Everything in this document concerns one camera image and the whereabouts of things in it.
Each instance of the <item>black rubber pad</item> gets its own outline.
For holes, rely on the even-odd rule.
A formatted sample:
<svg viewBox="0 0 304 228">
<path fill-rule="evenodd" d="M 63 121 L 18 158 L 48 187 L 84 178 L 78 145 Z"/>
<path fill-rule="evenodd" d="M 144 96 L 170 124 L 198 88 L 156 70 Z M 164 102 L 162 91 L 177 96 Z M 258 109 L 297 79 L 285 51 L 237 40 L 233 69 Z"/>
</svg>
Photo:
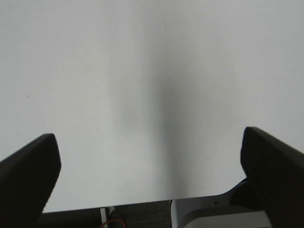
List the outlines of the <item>black rubber pad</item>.
<svg viewBox="0 0 304 228">
<path fill-rule="evenodd" d="M 60 169 L 53 134 L 40 136 L 0 162 L 0 227 L 35 227 Z"/>
<path fill-rule="evenodd" d="M 304 227 L 304 154 L 266 132 L 244 132 L 241 164 L 275 228 Z"/>
</svg>

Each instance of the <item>cable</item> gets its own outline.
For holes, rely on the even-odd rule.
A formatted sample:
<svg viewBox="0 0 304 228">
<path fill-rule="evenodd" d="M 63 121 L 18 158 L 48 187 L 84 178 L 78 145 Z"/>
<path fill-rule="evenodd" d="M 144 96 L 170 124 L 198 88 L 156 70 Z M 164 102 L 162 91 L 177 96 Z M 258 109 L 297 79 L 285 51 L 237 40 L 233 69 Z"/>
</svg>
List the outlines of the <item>cable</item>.
<svg viewBox="0 0 304 228">
<path fill-rule="evenodd" d="M 103 223 L 100 228 L 104 227 L 106 224 L 109 224 L 110 222 L 121 222 L 123 224 L 123 227 L 124 228 L 127 228 L 127 225 L 125 224 L 124 221 L 122 221 L 121 219 L 117 219 L 117 218 L 114 218 L 114 219 L 111 219 L 111 220 L 108 220 L 106 221 L 105 223 Z"/>
</svg>

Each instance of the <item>red wire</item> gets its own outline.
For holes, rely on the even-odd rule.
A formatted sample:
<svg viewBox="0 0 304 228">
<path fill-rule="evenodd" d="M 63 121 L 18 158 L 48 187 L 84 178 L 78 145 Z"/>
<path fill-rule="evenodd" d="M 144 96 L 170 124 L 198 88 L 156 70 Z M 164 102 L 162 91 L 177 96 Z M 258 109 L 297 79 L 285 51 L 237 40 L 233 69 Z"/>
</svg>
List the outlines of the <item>red wire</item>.
<svg viewBox="0 0 304 228">
<path fill-rule="evenodd" d="M 103 224 L 101 225 L 100 228 L 104 227 L 106 224 L 109 224 L 110 222 L 121 222 L 121 223 L 123 224 L 123 227 L 124 227 L 124 228 L 127 228 L 125 222 L 122 221 L 121 219 L 117 219 L 117 218 L 114 218 L 114 219 L 111 219 L 111 220 L 106 221 L 105 223 L 103 223 Z"/>
</svg>

